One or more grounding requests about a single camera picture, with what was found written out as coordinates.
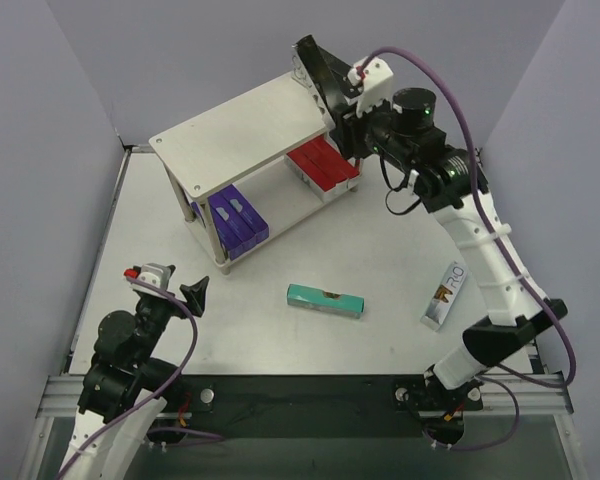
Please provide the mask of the purple toothpaste box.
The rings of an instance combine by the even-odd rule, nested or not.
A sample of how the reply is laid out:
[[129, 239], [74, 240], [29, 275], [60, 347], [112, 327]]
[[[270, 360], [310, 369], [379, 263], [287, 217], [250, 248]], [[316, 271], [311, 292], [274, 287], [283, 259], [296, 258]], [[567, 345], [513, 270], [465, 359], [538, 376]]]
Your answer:
[[243, 250], [241, 241], [234, 235], [234, 233], [216, 211], [216, 207], [219, 205], [219, 194], [214, 194], [209, 198], [209, 205], [212, 210], [214, 225], [221, 241], [221, 245], [226, 250], [229, 259], [235, 260], [245, 251]]
[[257, 245], [255, 233], [223, 192], [219, 194], [219, 205], [216, 207], [216, 211], [241, 241], [245, 252], [252, 250]]

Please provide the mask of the black toothpaste box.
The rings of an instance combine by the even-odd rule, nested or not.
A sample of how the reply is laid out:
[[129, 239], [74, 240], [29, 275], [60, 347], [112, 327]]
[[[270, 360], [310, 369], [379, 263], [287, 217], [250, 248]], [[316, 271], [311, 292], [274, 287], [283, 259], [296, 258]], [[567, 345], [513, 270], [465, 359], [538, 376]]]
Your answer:
[[334, 74], [312, 35], [302, 37], [292, 49], [295, 78], [308, 90], [327, 128], [334, 130], [348, 108]]

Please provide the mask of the teal toothpaste box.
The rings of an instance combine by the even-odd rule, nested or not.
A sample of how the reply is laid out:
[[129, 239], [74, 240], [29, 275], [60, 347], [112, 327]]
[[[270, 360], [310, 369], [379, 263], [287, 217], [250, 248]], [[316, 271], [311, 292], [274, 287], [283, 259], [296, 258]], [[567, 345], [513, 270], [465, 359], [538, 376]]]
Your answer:
[[288, 286], [286, 300], [289, 306], [354, 319], [359, 319], [365, 308], [363, 297], [298, 284]]

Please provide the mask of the red silver toothpaste box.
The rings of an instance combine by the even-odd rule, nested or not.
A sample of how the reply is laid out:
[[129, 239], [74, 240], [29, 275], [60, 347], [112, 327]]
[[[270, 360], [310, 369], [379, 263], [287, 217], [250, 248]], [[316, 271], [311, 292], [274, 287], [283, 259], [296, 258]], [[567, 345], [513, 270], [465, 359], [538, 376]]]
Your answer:
[[325, 194], [340, 193], [346, 189], [349, 177], [341, 166], [339, 154], [329, 143], [317, 138], [305, 143], [301, 150], [315, 167], [317, 176], [314, 181]]

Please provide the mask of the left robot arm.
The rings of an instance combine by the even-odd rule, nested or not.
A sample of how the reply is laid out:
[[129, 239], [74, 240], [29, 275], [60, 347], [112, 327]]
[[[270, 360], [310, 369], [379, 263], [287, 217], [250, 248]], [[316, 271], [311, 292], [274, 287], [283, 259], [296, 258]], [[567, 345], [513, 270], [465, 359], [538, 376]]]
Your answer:
[[171, 319], [194, 323], [205, 310], [209, 277], [174, 294], [168, 287], [175, 270], [147, 263], [124, 271], [138, 301], [134, 311], [113, 311], [98, 325], [57, 478], [121, 479], [146, 437], [183, 435], [187, 417], [206, 407], [202, 389], [183, 375], [192, 348], [177, 365], [153, 355]]

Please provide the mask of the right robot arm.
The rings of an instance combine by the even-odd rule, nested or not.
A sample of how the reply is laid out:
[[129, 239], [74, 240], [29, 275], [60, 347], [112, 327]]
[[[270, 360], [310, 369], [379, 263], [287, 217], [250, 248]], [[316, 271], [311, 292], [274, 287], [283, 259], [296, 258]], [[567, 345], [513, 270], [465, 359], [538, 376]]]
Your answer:
[[448, 406], [475, 376], [501, 366], [544, 331], [565, 333], [564, 301], [548, 297], [524, 267], [474, 152], [450, 145], [435, 126], [432, 91], [402, 89], [369, 106], [361, 94], [323, 100], [343, 156], [375, 154], [403, 173], [402, 183], [453, 240], [486, 305], [486, 316], [463, 332], [461, 345], [427, 370], [423, 394], [430, 405]]

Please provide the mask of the white two-tier shelf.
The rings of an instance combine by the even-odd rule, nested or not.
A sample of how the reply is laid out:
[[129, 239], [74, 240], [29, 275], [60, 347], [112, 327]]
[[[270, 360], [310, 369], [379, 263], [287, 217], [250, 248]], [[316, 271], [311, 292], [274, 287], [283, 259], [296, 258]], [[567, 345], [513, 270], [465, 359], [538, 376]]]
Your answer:
[[279, 237], [357, 188], [360, 179], [353, 177], [320, 195], [289, 165], [290, 151], [325, 135], [306, 88], [285, 73], [151, 137], [149, 145], [188, 228], [228, 274], [236, 261], [215, 231], [210, 196], [236, 186], [268, 224], [269, 237]]

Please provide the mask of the aluminium frame rail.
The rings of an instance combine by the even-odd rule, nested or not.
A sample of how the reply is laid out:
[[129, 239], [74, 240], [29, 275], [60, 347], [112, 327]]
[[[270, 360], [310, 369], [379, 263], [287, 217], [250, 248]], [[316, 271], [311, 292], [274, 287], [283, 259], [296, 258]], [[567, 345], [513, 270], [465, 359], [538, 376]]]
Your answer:
[[156, 359], [183, 369], [161, 421], [187, 405], [193, 426], [228, 438], [389, 438], [417, 432], [411, 413], [438, 416], [423, 372], [486, 313], [473, 279], [443, 327], [421, 322], [459, 252], [423, 209], [388, 213], [376, 159], [354, 193], [322, 204], [278, 159], [237, 184], [271, 228], [228, 273], [186, 222], [159, 158], [127, 158], [110, 228], [67, 374], [50, 379], [39, 414], [73, 418], [101, 320], [133, 310], [128, 264], [175, 266], [174, 285], [208, 277], [196, 326], [170, 321]]

